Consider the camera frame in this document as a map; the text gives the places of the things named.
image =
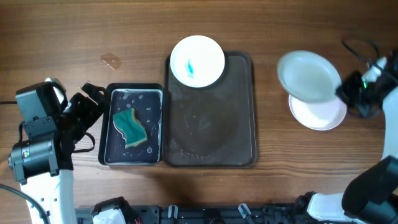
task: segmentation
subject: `tray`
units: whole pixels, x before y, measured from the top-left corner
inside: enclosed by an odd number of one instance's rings
[[[111,107],[104,113],[98,160],[102,165],[154,165],[160,160],[163,88],[157,83],[112,83]],[[113,114],[134,108],[148,140],[126,148],[113,124]]]
[[[239,168],[257,158],[251,59],[225,52],[221,77],[190,88],[165,62],[163,160],[172,167]]]

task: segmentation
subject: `table surface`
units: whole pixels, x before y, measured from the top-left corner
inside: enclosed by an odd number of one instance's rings
[[[108,167],[94,151],[73,155],[76,208],[124,196],[133,205],[258,205],[293,202],[308,191],[342,192],[378,162],[384,115],[347,116],[331,131],[313,131],[295,120],[277,78],[278,59],[293,50],[326,57],[342,78],[364,66],[340,44],[346,35],[379,43],[382,54],[398,46],[398,1],[58,1],[0,3],[0,100],[25,86],[58,78],[70,98],[88,80],[164,83],[164,60],[189,35],[206,35],[224,50],[247,52],[254,64],[259,154],[250,169]],[[101,56],[114,54],[111,69]],[[0,110],[0,182],[15,188],[7,157],[22,116],[16,105]],[[88,131],[97,142],[102,119]],[[89,146],[84,139],[78,147]],[[1,191],[0,222],[30,223],[25,201]]]

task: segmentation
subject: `green sponge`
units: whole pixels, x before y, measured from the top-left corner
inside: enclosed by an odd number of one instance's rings
[[[147,133],[135,115],[136,111],[132,108],[113,115],[113,124],[126,140],[126,148],[147,140]]]

